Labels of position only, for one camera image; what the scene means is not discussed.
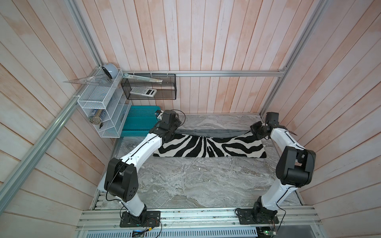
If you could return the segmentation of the zebra and grey plush pillowcase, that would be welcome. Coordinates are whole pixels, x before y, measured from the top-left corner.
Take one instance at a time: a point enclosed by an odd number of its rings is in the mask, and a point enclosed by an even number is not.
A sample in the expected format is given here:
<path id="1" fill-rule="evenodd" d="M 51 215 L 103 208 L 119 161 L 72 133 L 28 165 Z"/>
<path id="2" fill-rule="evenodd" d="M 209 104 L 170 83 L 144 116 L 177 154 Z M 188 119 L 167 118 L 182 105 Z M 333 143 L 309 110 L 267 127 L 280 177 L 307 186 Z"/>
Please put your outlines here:
<path id="1" fill-rule="evenodd" d="M 248 157 L 266 158 L 267 153 L 260 139 L 250 131 L 236 137 L 206 137 L 175 134 L 153 153 L 154 157 Z"/>

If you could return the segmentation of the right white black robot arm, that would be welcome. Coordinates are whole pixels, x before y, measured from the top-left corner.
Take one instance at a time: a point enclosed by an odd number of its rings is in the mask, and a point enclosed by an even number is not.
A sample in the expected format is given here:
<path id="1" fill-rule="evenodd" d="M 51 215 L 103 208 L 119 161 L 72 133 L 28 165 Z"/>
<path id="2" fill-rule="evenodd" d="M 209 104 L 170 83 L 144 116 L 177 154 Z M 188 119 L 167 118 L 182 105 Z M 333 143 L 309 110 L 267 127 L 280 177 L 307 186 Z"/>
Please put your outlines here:
<path id="1" fill-rule="evenodd" d="M 296 189 L 312 181 L 316 153 L 307 150 L 293 138 L 294 133 L 279 124 L 279 113 L 268 112 L 265 122 L 251 125 L 257 139 L 268 137 L 281 149 L 276 166 L 276 180 L 267 193 L 255 202 L 252 210 L 259 222 L 271 220 L 280 209 L 280 204 Z"/>

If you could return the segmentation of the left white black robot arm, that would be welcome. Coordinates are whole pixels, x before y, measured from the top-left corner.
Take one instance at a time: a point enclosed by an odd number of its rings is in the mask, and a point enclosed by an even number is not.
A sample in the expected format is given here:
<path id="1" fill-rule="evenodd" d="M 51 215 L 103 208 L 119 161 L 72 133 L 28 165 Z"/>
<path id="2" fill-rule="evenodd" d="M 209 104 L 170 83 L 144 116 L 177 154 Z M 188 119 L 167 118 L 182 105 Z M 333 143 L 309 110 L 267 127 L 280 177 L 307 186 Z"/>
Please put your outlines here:
<path id="1" fill-rule="evenodd" d="M 103 175 L 98 189 L 120 201 L 127 213 L 143 223 L 146 205 L 137 194 L 139 188 L 138 171 L 145 161 L 164 143 L 169 142 L 176 129 L 182 125 L 174 110 L 160 112 L 161 118 L 149 131 L 145 139 L 127 155 L 112 158 Z"/>

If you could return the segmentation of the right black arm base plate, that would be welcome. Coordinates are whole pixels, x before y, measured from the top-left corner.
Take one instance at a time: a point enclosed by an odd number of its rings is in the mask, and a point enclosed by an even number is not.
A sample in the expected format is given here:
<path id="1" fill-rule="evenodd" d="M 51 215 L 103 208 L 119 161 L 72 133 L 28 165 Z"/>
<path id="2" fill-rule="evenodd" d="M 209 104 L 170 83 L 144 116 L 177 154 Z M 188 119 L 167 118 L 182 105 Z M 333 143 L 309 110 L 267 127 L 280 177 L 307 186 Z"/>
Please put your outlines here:
<path id="1" fill-rule="evenodd" d="M 260 209 L 235 209 L 236 216 L 241 225 L 252 224 L 278 224 L 277 211 L 268 210 L 266 208 Z"/>

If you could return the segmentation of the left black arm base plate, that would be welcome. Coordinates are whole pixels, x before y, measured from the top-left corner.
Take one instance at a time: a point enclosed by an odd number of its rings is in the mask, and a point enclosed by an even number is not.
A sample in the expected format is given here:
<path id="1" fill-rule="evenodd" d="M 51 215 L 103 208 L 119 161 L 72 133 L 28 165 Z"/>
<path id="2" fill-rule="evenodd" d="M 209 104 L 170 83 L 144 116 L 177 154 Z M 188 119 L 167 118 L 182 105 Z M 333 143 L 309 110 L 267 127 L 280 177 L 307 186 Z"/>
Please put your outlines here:
<path id="1" fill-rule="evenodd" d="M 159 227 L 160 226 L 160 211 L 143 211 L 140 216 L 136 217 L 125 211 L 122 213 L 120 222 L 121 228 L 135 228 L 135 227 Z"/>

